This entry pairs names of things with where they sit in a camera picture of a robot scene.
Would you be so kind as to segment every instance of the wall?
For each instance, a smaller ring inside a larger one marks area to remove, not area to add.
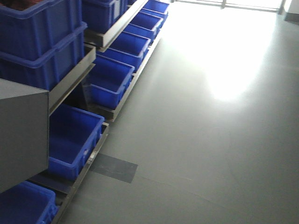
[[[286,0],[285,11],[288,13],[299,14],[299,0]]]

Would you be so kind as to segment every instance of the metal frame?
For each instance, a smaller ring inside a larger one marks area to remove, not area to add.
[[[52,189],[57,194],[57,202],[61,203],[58,213],[55,215],[51,224],[58,224],[62,215],[65,213],[67,207],[69,206],[71,200],[76,194],[79,186],[81,185],[84,177],[86,176],[90,166],[92,165],[94,159],[98,155],[100,149],[102,148],[109,132],[109,124],[103,123],[102,126],[102,136],[89,156],[86,164],[82,168],[79,176],[74,182],[57,178],[55,176],[48,175],[47,173],[38,174],[30,179],[31,182],[37,183],[39,185],[45,186]]]
[[[105,117],[107,122],[114,122],[115,119],[117,118],[118,114],[120,113],[123,105],[125,104],[125,102],[127,101],[133,87],[135,86],[140,74],[142,73],[145,65],[147,64],[147,62],[149,61],[152,53],[154,52],[154,49],[156,48],[156,46],[158,45],[161,36],[163,34],[163,29],[160,30],[159,34],[157,35],[157,37],[155,38],[155,40],[153,41],[152,45],[149,46],[149,51],[147,53],[147,55],[145,56],[144,60],[142,61],[139,69],[137,70],[136,73],[133,74],[133,79],[129,85],[129,87],[127,88],[125,94],[123,95],[121,101],[119,102],[119,104],[117,105],[115,110],[111,110],[109,108],[105,108],[99,105],[95,105],[95,104],[88,104],[87,108],[88,111],[99,114],[103,117]]]
[[[211,1],[207,1],[207,0],[177,0],[177,1],[193,3],[193,4],[200,4],[200,5],[220,6],[221,9],[229,7],[229,8],[258,10],[258,11],[265,11],[265,12],[277,12],[277,13],[279,13],[282,10],[283,5],[284,5],[284,0],[281,0],[282,3],[280,5],[280,8],[267,8],[267,7],[238,5],[238,4],[227,3],[227,0],[222,0],[222,2],[213,2],[212,0]]]
[[[98,51],[105,52],[147,2],[148,0],[137,0],[104,34],[87,29],[84,32],[85,42],[96,46]]]
[[[85,78],[94,67],[96,48],[85,46],[86,56],[49,92],[50,115],[67,98],[75,87]]]

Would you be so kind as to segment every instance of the plastic storage bin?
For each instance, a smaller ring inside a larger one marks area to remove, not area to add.
[[[0,55],[35,61],[81,26],[81,0],[43,0],[24,11],[0,6]]]
[[[97,55],[95,67],[89,73],[94,103],[115,109],[128,88],[134,67]]]
[[[161,24],[162,27],[168,17],[168,7],[169,7],[169,3],[165,3],[157,0],[149,0],[141,9],[141,12],[163,18]]]
[[[122,32],[104,53],[99,55],[112,58],[135,67],[138,70],[144,56],[148,52],[150,39]]]
[[[104,34],[124,12],[122,3],[123,0],[82,0],[83,21],[90,30]]]
[[[50,224],[57,213],[55,193],[29,182],[0,194],[0,223]]]
[[[128,0],[128,4],[129,5],[133,5],[134,4],[134,2],[136,2],[137,0]]]
[[[68,105],[50,116],[48,173],[75,180],[100,139],[104,118]]]
[[[52,90],[83,58],[85,28],[84,23],[36,61],[32,62],[12,55],[0,57],[0,78]]]
[[[159,33],[163,19],[154,15],[139,12],[134,19],[127,25],[125,31],[147,37],[154,41]]]

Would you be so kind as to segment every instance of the metal shelf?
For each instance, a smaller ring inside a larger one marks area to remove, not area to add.
[[[94,67],[96,48],[85,46],[86,56],[54,87],[49,93],[50,115],[67,98],[75,87],[85,78]]]
[[[127,101],[128,97],[129,97],[133,87],[135,86],[140,74],[142,73],[145,65],[149,61],[152,53],[154,52],[156,46],[158,45],[162,34],[163,34],[163,30],[161,30],[159,32],[159,34],[157,35],[157,37],[153,41],[152,45],[149,46],[149,51],[148,51],[147,55],[145,56],[144,60],[142,61],[139,69],[137,70],[137,72],[133,74],[133,79],[130,83],[130,86],[127,88],[125,94],[123,95],[123,97],[122,97],[121,101],[119,102],[118,106],[116,107],[116,109],[111,110],[111,109],[106,108],[106,107],[102,107],[102,106],[99,106],[99,105],[96,105],[96,104],[90,104],[89,103],[87,105],[88,111],[99,114],[99,115],[105,117],[107,122],[109,122],[109,121],[114,122],[115,121],[115,119],[117,118],[118,114],[120,113],[123,105]]]
[[[147,2],[148,0],[137,0],[104,34],[100,34],[89,29],[85,30],[85,42],[96,46],[98,51],[105,52]]]
[[[46,172],[40,173],[30,179],[31,182],[37,183],[39,185],[42,185],[56,192],[57,195],[56,203],[59,205],[59,210],[58,213],[55,215],[51,224],[59,223],[62,215],[64,214],[71,200],[76,194],[79,186],[81,185],[94,159],[96,158],[100,149],[102,148],[108,136],[108,132],[109,132],[109,124],[103,123],[102,136],[98,141],[97,145],[95,146],[94,150],[92,151],[91,155],[89,156],[86,164],[82,168],[79,176],[74,182],[53,175],[49,175]]]

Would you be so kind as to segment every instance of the gray metal panel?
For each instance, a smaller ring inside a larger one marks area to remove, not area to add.
[[[0,78],[0,100],[12,97],[20,97],[35,93],[47,92],[38,88],[7,81]]]
[[[0,95],[2,192],[48,167],[49,95],[2,79]]]

